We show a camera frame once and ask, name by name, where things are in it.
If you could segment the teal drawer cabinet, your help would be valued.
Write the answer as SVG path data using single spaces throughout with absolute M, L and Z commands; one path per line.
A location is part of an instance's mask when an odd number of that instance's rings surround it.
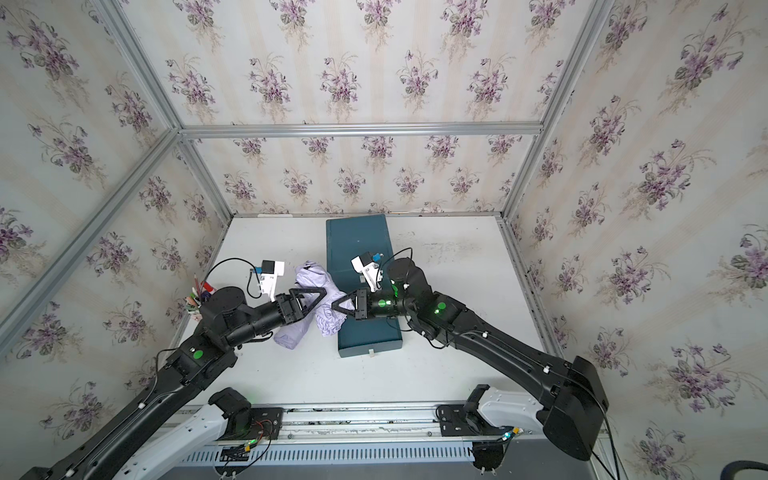
M 368 283 L 354 270 L 352 260 L 366 253 L 380 255 L 378 264 L 392 254 L 386 216 L 383 214 L 329 219 L 326 227 L 326 270 L 344 294 Z

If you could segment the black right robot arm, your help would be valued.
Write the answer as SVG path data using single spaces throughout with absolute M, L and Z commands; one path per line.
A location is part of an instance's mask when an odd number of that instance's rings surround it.
M 459 300 L 431 287 L 411 258 L 387 262 L 390 286 L 363 288 L 332 303 L 358 321 L 406 319 L 409 329 L 435 349 L 452 347 L 489 365 L 529 395 L 479 384 L 461 404 L 440 405 L 436 416 L 446 436 L 472 436 L 474 466 L 498 468 L 512 439 L 540 432 L 569 457 L 588 462 L 607 423 L 609 401 L 596 367 L 577 356 L 568 361 L 537 350 L 483 320 Z

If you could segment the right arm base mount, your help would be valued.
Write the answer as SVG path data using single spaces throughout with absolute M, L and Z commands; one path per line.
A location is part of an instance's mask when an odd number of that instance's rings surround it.
M 490 396 L 491 386 L 478 384 L 461 404 L 440 404 L 435 408 L 441 437 L 495 436 L 511 439 L 522 429 L 509 421 L 491 422 L 480 412 L 481 400 Z

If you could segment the teal bottom drawer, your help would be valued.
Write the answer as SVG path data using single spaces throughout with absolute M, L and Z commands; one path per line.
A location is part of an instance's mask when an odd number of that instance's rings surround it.
M 377 317 L 356 320 L 347 316 L 337 334 L 337 350 L 341 358 L 370 355 L 401 349 L 402 331 L 397 321 L 400 309 L 392 294 L 377 291 Z

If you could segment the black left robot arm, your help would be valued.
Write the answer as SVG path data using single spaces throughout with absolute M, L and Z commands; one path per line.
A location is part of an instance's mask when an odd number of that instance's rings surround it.
M 239 347 L 304 319 L 326 295 L 324 287 L 297 287 L 250 307 L 243 289 L 217 288 L 200 306 L 193 334 L 170 351 L 148 388 L 72 453 L 23 477 L 113 478 L 168 419 L 235 365 Z

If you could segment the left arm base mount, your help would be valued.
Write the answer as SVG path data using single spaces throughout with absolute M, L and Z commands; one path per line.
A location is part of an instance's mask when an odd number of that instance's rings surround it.
M 282 407 L 253 406 L 231 387 L 214 393 L 208 404 L 218 409 L 218 417 L 225 421 L 217 441 L 276 440 L 279 436 L 285 413 Z

